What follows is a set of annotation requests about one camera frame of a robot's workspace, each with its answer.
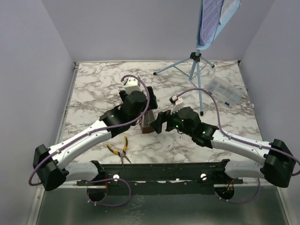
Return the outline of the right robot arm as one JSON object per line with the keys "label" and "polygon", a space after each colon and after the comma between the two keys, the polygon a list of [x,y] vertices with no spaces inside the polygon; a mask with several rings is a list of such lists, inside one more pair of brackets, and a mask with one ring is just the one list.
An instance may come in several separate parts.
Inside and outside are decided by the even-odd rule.
{"label": "right robot arm", "polygon": [[228,162],[218,169],[215,174],[220,183],[225,184],[232,178],[261,178],[280,188],[289,186],[296,162],[283,141],[255,141],[222,131],[202,122],[191,107],[184,107],[176,113],[170,110],[159,112],[150,126],[160,134],[163,123],[166,123],[167,132],[175,129],[190,136],[201,147],[226,150],[247,158],[246,161]]}

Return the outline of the sheet music page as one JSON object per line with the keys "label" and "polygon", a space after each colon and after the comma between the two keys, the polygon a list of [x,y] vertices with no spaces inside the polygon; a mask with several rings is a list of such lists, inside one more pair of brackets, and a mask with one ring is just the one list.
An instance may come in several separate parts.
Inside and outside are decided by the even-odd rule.
{"label": "sheet music page", "polygon": [[223,0],[203,0],[199,45],[206,45],[219,25]]}
{"label": "sheet music page", "polygon": [[220,19],[223,19],[235,6],[238,6],[239,4],[239,0],[223,0]]}

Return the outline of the light blue music stand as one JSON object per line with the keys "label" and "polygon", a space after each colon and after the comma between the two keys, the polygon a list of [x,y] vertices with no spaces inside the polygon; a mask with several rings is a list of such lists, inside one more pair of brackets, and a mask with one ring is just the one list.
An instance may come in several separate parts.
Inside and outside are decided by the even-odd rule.
{"label": "light blue music stand", "polygon": [[[196,87],[201,87],[201,71],[200,61],[203,60],[212,68],[213,63],[203,57],[201,51],[206,50],[212,45],[216,37],[226,26],[235,12],[240,8],[240,0],[202,0],[200,1],[199,20],[196,37],[196,51],[184,60],[173,63],[161,70],[155,71],[153,75],[157,75],[170,68],[180,71],[188,77],[191,84]],[[185,73],[177,66],[183,62],[192,60],[193,64],[190,73]]]}

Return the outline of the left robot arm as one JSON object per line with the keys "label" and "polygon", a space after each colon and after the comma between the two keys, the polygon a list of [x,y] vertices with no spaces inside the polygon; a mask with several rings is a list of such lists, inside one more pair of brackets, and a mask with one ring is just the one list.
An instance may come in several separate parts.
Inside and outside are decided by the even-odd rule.
{"label": "left robot arm", "polygon": [[93,185],[101,184],[104,174],[99,162],[77,164],[72,161],[92,147],[129,130],[145,112],[158,107],[151,86],[145,93],[134,86],[119,94],[122,104],[106,111],[87,129],[48,148],[43,144],[35,148],[33,174],[38,176],[46,191],[52,191],[66,181],[86,180]]}

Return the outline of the brown wooden metronome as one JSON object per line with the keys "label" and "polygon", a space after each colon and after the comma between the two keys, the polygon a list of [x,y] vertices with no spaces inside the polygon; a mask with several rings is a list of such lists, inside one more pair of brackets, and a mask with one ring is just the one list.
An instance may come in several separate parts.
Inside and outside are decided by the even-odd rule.
{"label": "brown wooden metronome", "polygon": [[148,110],[142,117],[142,120],[140,121],[140,129],[142,134],[149,134],[154,132],[154,128],[150,126],[151,122],[155,121],[155,115],[153,110]]}

